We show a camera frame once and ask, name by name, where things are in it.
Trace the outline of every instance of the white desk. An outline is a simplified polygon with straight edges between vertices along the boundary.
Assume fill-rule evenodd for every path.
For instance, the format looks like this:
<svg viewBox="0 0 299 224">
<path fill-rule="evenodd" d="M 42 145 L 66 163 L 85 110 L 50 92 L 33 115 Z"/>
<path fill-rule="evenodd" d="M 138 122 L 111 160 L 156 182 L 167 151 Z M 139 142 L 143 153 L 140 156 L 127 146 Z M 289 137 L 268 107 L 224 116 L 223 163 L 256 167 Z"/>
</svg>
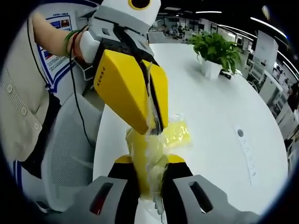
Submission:
<svg viewBox="0 0 299 224">
<path fill-rule="evenodd" d="M 184 114 L 192 137 L 191 149 L 175 151 L 194 175 L 201 174 L 225 191 L 237 209 L 262 214 L 287 178 L 287 156 L 282 135 L 267 105 L 241 76 L 209 81 L 199 73 L 192 46 L 152 44 L 155 59 L 169 84 L 169 116 Z M 250 184 L 245 156 L 234 126 L 251 146 L 258 185 Z M 105 106 L 94 159 L 93 179 L 108 175 L 114 161 L 128 154 L 128 125 Z M 141 208 L 136 223 L 154 219 Z"/>
<path fill-rule="evenodd" d="M 295 133 L 299 125 L 299 111 L 295 110 L 293 112 L 288 103 L 285 103 L 276 118 L 276 122 L 283 138 L 288 139 Z"/>
<path fill-rule="evenodd" d="M 283 92 L 283 87 L 276 81 L 276 79 L 266 70 L 263 73 L 266 80 L 259 92 L 259 95 L 267 105 L 272 105 L 277 96 Z"/>
</svg>

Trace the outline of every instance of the black cable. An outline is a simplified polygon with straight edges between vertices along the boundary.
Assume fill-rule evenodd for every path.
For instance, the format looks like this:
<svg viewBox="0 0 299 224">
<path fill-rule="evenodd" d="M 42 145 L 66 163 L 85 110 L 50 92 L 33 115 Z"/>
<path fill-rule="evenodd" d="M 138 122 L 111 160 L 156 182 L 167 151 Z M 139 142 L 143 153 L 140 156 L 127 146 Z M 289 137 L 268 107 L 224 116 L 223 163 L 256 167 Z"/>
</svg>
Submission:
<svg viewBox="0 0 299 224">
<path fill-rule="evenodd" d="M 30 40 L 30 35 L 29 35 L 29 19 L 27 20 L 27 36 L 28 36 L 28 41 L 29 41 L 31 53 L 32 53 L 34 62 L 36 63 L 37 70 L 38 70 L 39 74 L 41 75 L 41 77 L 43 78 L 44 82 L 46 83 L 46 87 L 49 88 L 50 87 L 50 82 L 48 81 L 47 76 L 44 76 L 42 74 L 42 72 L 40 71 L 40 69 L 38 67 L 38 64 L 37 64 L 37 61 L 36 61 L 36 57 L 35 57 L 34 52 L 33 52 L 32 44 L 31 44 L 31 40 Z"/>
<path fill-rule="evenodd" d="M 88 141 L 90 147 L 93 148 L 93 146 L 92 146 L 92 144 L 91 144 L 91 142 L 90 142 L 90 140 L 89 140 L 89 138 L 88 138 L 88 136 L 87 136 L 86 129 L 85 129 L 85 122 L 84 122 L 84 119 L 83 119 L 83 116 L 82 116 L 82 113 L 81 113 L 81 110 L 80 110 L 80 107 L 79 107 L 79 103 L 78 103 L 78 99 L 77 99 L 77 93 L 76 93 L 75 78 L 74 78 L 74 74 L 73 74 L 73 68 L 72 68 L 72 66 L 71 66 L 71 61 L 72 61 L 72 59 L 71 59 L 71 52 L 72 52 L 72 50 L 74 49 L 74 46 L 75 46 L 75 40 L 76 40 L 77 36 L 78 36 L 78 35 L 85 29 L 86 26 L 84 26 L 84 27 L 78 32 L 78 34 L 74 36 L 74 38 L 73 38 L 73 42 L 71 43 L 71 49 L 70 49 L 70 69 L 71 69 L 71 79 L 72 79 L 72 82 L 73 82 L 73 89 L 74 89 L 74 95 L 75 95 L 76 105 L 77 105 L 77 109 L 78 109 L 78 112 L 79 112 L 80 117 L 81 117 L 81 120 L 82 120 L 84 134 L 85 134 L 85 137 L 86 137 L 86 139 L 87 139 L 87 141 Z"/>
</svg>

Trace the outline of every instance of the green bracelet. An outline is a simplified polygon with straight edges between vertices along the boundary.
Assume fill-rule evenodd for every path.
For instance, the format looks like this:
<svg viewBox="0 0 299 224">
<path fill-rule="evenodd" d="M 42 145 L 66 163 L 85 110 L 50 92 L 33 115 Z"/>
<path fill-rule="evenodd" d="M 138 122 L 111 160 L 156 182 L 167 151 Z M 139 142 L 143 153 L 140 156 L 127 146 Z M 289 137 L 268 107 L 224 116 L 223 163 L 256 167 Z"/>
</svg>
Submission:
<svg viewBox="0 0 299 224">
<path fill-rule="evenodd" d="M 64 39 L 64 50 L 65 50 L 65 55 L 67 55 L 67 56 L 70 55 L 70 53 L 67 51 L 67 47 L 68 47 L 68 45 L 69 45 L 69 42 L 70 42 L 71 37 L 72 37 L 75 33 L 79 32 L 79 31 L 80 31 L 79 29 L 73 30 L 73 31 L 69 32 L 68 35 L 65 37 L 65 39 Z"/>
</svg>

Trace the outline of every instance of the yellow plastic bag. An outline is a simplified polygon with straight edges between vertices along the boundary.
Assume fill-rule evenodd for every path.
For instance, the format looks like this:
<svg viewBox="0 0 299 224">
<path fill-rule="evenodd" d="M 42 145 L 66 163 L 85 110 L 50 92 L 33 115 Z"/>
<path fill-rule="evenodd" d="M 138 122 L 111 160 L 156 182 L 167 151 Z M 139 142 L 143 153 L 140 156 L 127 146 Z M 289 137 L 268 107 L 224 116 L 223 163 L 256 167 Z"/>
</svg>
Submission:
<svg viewBox="0 0 299 224">
<path fill-rule="evenodd" d="M 152 200 L 151 191 L 159 191 L 159 187 L 162 187 L 170 150 L 189 144 L 191 138 L 185 121 L 177 119 L 159 136 L 146 137 L 130 129 L 127 131 L 126 141 L 137 172 L 140 196 L 142 199 Z"/>
</svg>

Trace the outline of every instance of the clear plastic bag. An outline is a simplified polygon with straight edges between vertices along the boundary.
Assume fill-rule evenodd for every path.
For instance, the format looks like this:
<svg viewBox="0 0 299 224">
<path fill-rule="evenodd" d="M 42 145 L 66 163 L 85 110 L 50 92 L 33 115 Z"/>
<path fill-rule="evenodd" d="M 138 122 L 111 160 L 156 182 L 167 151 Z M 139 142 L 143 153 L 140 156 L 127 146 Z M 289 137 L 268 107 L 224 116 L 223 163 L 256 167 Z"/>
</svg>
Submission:
<svg viewBox="0 0 299 224">
<path fill-rule="evenodd" d="M 157 118 L 153 108 L 153 101 L 150 93 L 150 82 L 148 85 L 148 120 L 150 127 L 145 135 L 130 129 L 127 131 L 126 141 L 132 161 L 137 173 L 140 198 L 147 204 L 146 210 L 155 218 L 159 217 L 162 223 L 165 220 L 165 212 L 161 198 L 163 175 L 168 164 L 168 154 L 173 148 L 190 144 L 191 138 L 187 125 L 181 115 L 170 119 L 170 123 L 160 135 L 151 135 L 154 128 L 152 121 Z"/>
<path fill-rule="evenodd" d="M 183 115 L 177 114 L 169 120 L 168 127 L 163 131 L 162 138 L 166 153 L 175 148 L 191 145 L 191 137 Z"/>
</svg>

